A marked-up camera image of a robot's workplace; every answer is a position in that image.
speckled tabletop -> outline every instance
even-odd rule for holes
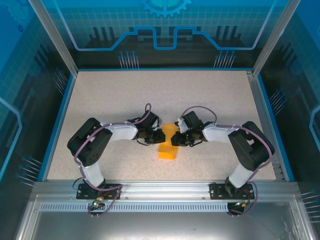
[[[219,124],[250,120],[261,127],[245,71],[81,71],[47,179],[81,176],[67,142],[88,118],[124,122],[142,116],[146,103],[163,123],[173,123],[186,108],[202,105],[216,112]],[[195,112],[203,122],[213,121],[210,112]],[[224,180],[238,164],[232,146],[222,142],[180,147],[174,160],[158,159],[158,147],[133,140],[110,142],[99,160],[101,172],[107,180]],[[271,164],[254,179],[276,179]]]

orange block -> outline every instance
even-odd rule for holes
[[[165,142],[159,144],[158,158],[171,160],[175,159],[178,152],[178,147],[172,146],[171,138],[179,130],[176,125],[165,123],[163,124],[162,131],[165,134]]]

gear logo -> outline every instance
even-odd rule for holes
[[[180,14],[181,10],[187,9],[187,4],[191,4],[191,0],[141,0],[141,2],[150,14],[164,18],[168,15],[173,17],[175,14]]]
[[[6,7],[19,24],[27,20],[30,12],[28,0],[0,0],[0,7]]]

black bracket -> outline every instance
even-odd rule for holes
[[[252,184],[245,184],[242,187],[238,188],[234,197],[231,197],[229,193],[226,191],[225,183],[211,183],[209,185],[209,193],[211,200],[247,200],[248,195],[244,192],[244,190],[248,190],[250,193],[250,200],[255,199],[254,189]]]
[[[119,184],[106,184],[105,188],[109,189],[109,188],[113,188],[113,187],[117,187],[119,186]],[[104,200],[113,200],[115,199],[117,193],[118,193],[119,189],[115,189],[112,190],[110,192],[105,192],[106,195],[103,195],[103,199]],[[78,186],[78,190],[76,193],[76,199],[81,199],[81,200],[95,200],[96,198],[101,197],[100,195],[94,194],[92,191],[92,188],[88,187],[87,184],[81,183]]]

